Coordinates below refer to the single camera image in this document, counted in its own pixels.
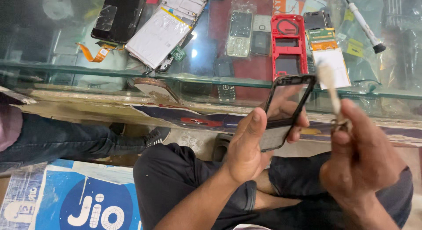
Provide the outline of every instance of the glass counter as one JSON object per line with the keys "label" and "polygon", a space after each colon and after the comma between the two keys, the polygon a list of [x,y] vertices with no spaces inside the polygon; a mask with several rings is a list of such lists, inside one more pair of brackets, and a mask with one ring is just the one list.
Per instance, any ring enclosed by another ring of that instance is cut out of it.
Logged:
{"label": "glass counter", "polygon": [[[226,58],[232,1],[209,0],[184,47],[187,57],[174,61],[166,72],[149,73],[126,50],[112,51],[104,61],[94,63],[88,62],[75,44],[85,44],[92,54],[100,50],[98,40],[90,34],[104,0],[0,0],[2,84],[12,89],[129,92],[143,97],[145,94],[133,86],[133,79],[147,76],[166,81],[187,101],[256,106],[266,99],[271,87],[271,57],[232,58],[234,77],[216,76],[215,72],[216,63]],[[351,0],[387,46],[378,55],[356,20],[349,17],[344,0],[236,1],[254,5],[256,15],[325,10],[331,16],[352,84],[339,89],[341,97],[356,100],[372,116],[421,120],[422,0]],[[157,6],[145,4],[137,29]],[[312,61],[308,53],[309,73],[314,73]],[[221,99],[219,86],[233,87],[236,99]],[[312,97],[308,110],[330,112],[326,91],[317,87]]]}

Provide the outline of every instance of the jio logo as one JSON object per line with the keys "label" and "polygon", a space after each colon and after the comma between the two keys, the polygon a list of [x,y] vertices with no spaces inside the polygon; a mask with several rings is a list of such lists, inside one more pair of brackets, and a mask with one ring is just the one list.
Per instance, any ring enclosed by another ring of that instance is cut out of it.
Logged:
{"label": "jio logo", "polygon": [[77,183],[64,199],[60,229],[129,229],[132,214],[132,198],[124,185],[86,178]]}

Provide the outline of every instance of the jeans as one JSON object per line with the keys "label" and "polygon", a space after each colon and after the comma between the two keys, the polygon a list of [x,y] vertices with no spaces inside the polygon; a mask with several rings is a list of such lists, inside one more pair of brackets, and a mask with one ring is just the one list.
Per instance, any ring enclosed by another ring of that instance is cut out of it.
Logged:
{"label": "jeans", "polygon": [[109,155],[139,154],[143,138],[118,136],[98,125],[81,125],[23,113],[18,140],[0,152],[0,172],[57,158],[97,159]]}
{"label": "jeans", "polygon": [[[340,207],[319,184],[319,168],[329,158],[330,152],[313,157],[273,157],[268,173],[278,196],[303,201],[295,206],[253,211],[256,182],[248,181],[233,193],[212,229],[230,230],[239,224],[255,224],[272,230],[344,229]],[[152,230],[221,165],[201,161],[191,148],[175,143],[147,148],[133,169],[143,228]],[[377,198],[400,228],[409,217],[412,196],[409,168],[403,170],[398,183],[377,192]]]}

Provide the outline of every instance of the screwdriver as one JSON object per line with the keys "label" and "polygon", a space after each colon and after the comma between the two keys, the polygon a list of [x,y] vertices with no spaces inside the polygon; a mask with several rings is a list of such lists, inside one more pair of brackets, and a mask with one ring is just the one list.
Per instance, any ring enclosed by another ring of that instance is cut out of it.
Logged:
{"label": "screwdriver", "polygon": [[349,0],[346,0],[346,2],[349,4],[349,9],[355,16],[356,20],[359,22],[360,26],[362,27],[362,30],[365,32],[368,39],[371,41],[371,44],[373,46],[373,49],[376,54],[383,52],[386,47],[378,40],[378,38],[374,35],[374,33],[371,31],[371,28],[369,28],[368,24],[366,23],[365,19],[362,17],[362,14],[357,9],[356,5]]}

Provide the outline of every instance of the red phone housing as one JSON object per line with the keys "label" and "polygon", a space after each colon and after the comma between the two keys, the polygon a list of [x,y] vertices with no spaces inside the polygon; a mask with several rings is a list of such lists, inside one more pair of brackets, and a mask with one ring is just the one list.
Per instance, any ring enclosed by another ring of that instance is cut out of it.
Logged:
{"label": "red phone housing", "polygon": [[[279,46],[279,41],[289,41],[286,45]],[[295,58],[299,73],[308,73],[308,60],[306,57],[305,24],[303,17],[294,14],[276,14],[271,19],[271,45],[273,60],[273,81],[280,76],[292,75],[287,68],[277,68],[276,60],[279,58]]]}

